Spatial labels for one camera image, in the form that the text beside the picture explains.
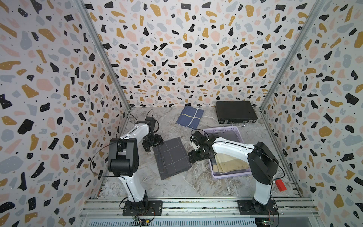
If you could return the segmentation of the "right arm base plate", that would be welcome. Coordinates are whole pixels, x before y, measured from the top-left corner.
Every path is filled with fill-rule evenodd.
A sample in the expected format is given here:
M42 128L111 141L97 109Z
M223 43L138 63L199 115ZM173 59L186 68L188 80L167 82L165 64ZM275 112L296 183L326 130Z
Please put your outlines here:
M272 199L266 205L260 204L254 199L238 200L237 208L240 215L278 215L278 208Z

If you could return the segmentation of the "plain grey pillowcase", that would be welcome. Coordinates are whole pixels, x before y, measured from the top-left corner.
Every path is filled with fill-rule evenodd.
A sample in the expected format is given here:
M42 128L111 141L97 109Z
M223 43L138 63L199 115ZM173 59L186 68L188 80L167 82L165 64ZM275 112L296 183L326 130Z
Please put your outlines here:
M219 136L222 137L226 140L230 140L230 141L234 141L234 142L238 142L238 143L242 143L242 138L240 136L239 133L237 133L235 130L230 130L230 131L220 131L220 132L215 132L212 133L215 136Z

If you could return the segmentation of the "blue pillowcase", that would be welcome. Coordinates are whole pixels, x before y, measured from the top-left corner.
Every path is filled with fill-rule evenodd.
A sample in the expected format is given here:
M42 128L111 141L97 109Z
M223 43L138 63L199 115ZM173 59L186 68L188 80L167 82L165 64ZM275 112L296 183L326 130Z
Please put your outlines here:
M184 127L197 129L203 114L204 110L202 109L185 106L176 123Z

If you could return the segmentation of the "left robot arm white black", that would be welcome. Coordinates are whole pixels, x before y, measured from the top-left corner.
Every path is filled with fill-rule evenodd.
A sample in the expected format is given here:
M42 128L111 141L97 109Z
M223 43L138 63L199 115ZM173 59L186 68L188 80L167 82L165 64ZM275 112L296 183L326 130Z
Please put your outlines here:
M138 144L141 143L144 150L150 152L152 147L164 142L157 134L157 124L154 117L147 116L144 121L137 121L124 136L111 139L109 144L108 171L123 183L132 203L147 200L146 190L136 174L140 163Z

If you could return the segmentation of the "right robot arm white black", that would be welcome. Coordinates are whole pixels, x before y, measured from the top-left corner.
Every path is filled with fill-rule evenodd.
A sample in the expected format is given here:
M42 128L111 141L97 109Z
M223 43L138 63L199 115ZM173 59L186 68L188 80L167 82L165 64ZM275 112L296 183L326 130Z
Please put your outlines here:
M256 180L253 206L266 208L271 199L271 188L279 162L264 143L243 144L216 135L207 137L198 131L192 134L190 143L193 150L188 153L188 156L192 164L211 159L216 154L229 155L248 163L252 176Z

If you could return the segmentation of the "grey checked pillowcase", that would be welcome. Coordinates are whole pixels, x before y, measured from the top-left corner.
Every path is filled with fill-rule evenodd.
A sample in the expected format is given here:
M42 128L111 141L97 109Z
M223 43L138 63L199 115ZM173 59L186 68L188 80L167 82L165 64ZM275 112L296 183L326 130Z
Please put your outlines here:
M153 148L161 180L188 171L192 165L180 137Z

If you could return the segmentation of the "lilac plastic basket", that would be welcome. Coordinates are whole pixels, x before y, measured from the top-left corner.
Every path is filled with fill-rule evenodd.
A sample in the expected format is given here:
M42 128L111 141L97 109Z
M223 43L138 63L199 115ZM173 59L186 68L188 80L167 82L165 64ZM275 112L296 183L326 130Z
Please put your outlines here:
M204 129L205 135L216 135L237 143L244 143L236 126ZM226 154L216 154L209 160L214 179L251 175L249 164Z

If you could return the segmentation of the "beige grey pillowcase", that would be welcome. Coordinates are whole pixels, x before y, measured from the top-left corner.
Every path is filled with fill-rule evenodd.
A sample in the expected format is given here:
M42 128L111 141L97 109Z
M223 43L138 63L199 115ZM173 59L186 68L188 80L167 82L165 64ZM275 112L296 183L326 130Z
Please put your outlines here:
M213 171L219 173L228 173L232 171L248 170L249 164L246 161L234 158L226 154L216 154L216 163L213 164Z

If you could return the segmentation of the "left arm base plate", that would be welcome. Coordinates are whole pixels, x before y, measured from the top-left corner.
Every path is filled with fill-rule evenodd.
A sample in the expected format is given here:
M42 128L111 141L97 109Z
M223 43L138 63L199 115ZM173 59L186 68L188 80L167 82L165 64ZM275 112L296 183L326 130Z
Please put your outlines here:
M127 201L124 205L123 216L161 216L163 210L162 200L140 201L132 202Z

